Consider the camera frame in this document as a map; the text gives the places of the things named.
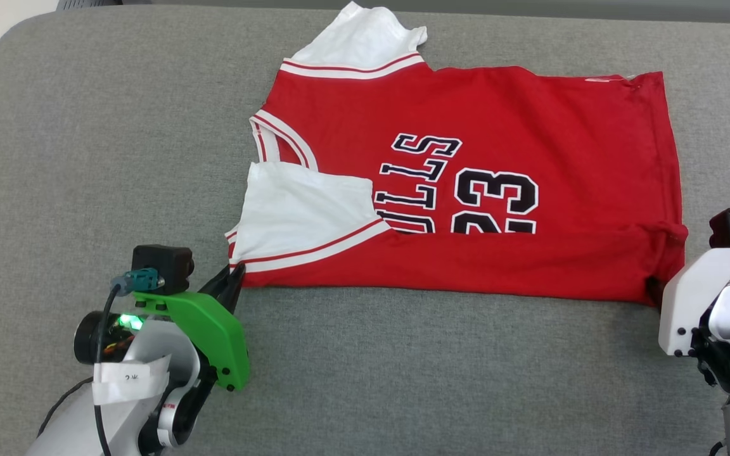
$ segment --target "green led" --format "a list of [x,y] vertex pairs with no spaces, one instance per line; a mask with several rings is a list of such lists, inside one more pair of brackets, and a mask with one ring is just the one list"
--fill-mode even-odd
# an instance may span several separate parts
[[143,319],[137,317],[137,315],[130,315],[125,313],[120,315],[118,323],[124,328],[130,328],[134,331],[139,331],[140,329],[142,329]]

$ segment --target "cable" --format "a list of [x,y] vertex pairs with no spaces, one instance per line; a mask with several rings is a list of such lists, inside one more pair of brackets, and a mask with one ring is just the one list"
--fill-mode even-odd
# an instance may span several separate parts
[[709,451],[709,456],[715,456],[715,454],[717,454],[717,452],[718,452],[718,451],[719,451],[719,450],[720,450],[720,449],[721,449],[721,448],[722,448],[723,446],[724,446],[724,445],[722,444],[722,442],[721,442],[721,441],[717,442],[717,443],[716,443],[716,444],[715,444],[715,445],[714,445],[714,446],[712,447],[712,451]]
[[[103,360],[103,340],[106,334],[106,325],[109,324],[109,312],[111,312],[111,305],[114,302],[114,296],[117,296],[117,292],[120,291],[120,285],[112,286],[111,292],[109,292],[109,298],[106,300],[105,306],[103,306],[103,315],[101,315],[101,323],[98,326],[98,341],[96,342],[95,348],[95,364],[100,364]],[[101,441],[101,450],[103,450],[103,456],[112,456],[111,450],[109,450],[109,441],[106,439],[106,432],[103,427],[103,413],[101,406],[95,406],[95,427],[98,428],[98,439]]]
[[55,402],[55,405],[53,405],[52,408],[50,408],[49,412],[47,412],[47,417],[44,418],[44,422],[41,423],[41,427],[38,428],[38,435],[35,436],[35,438],[38,439],[38,437],[41,436],[41,434],[44,433],[44,429],[47,428],[47,424],[49,424],[49,419],[53,417],[53,413],[55,413],[55,410],[58,410],[58,407],[61,407],[61,404],[64,401],[66,401],[67,398],[70,395],[72,395],[72,393],[75,393],[77,390],[80,390],[80,387],[81,386],[84,386],[87,383],[91,383],[92,380],[93,380],[93,378],[90,377],[90,378],[87,378],[85,380],[79,381],[78,384],[76,384],[75,386],[73,386],[72,388],[70,388],[69,391],[67,391],[66,393],[64,393],[63,396],[61,396],[61,398],[58,399],[57,402]]

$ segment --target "gray floor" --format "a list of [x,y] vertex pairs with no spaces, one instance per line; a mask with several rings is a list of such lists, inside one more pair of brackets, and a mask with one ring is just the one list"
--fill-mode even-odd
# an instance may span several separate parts
[[[348,0],[134,0],[134,2],[337,10],[345,6]],[[730,22],[730,0],[357,0],[357,2],[362,6],[388,6],[394,11]]]

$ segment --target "red fabric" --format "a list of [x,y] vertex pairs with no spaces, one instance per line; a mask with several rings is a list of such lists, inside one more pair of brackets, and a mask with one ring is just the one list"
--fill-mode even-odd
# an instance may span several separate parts
[[[433,72],[417,64],[374,80],[310,78],[279,72],[263,107],[312,148],[319,171],[371,179],[375,196],[419,198],[435,188],[435,208],[376,202],[374,208],[431,217],[434,234],[388,232],[336,256],[247,274],[246,285],[398,286],[649,303],[645,282],[666,282],[683,265],[679,167],[661,73],[632,80],[538,76],[519,67]],[[454,155],[392,148],[397,135],[455,138]],[[281,159],[298,162],[279,141]],[[437,182],[380,174],[383,164],[426,170],[446,162]],[[464,205],[465,168],[528,176],[539,188],[526,214],[509,199],[481,194]],[[478,182],[475,191],[484,189]],[[535,222],[535,234],[452,233],[454,214]],[[388,220],[394,228],[406,225]]]

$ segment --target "red jersey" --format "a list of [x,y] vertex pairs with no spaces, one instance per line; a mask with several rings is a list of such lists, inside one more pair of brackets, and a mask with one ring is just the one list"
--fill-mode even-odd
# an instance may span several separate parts
[[[261,161],[274,163],[253,167],[256,176],[251,170],[251,189],[266,194],[256,205],[264,207],[252,208],[248,191],[231,231],[231,263],[247,264],[246,285],[646,303],[647,278],[667,281],[681,268],[686,228],[660,73],[627,79],[539,76],[520,67],[432,70],[415,52],[425,30],[403,29],[387,9],[352,5],[284,61],[251,119]],[[377,50],[336,48],[363,42]],[[362,57],[391,54],[382,64]],[[342,63],[327,63],[329,55]],[[373,187],[364,190],[356,178]],[[345,179],[359,182],[351,184],[356,197],[341,190]],[[302,208],[296,213],[271,203],[298,195],[304,201],[292,202]],[[245,224],[247,214],[261,211],[265,217]],[[290,218],[291,232],[284,226],[241,242],[279,217]],[[356,223],[334,222],[339,217]],[[330,245],[334,254],[311,255],[330,253]]]

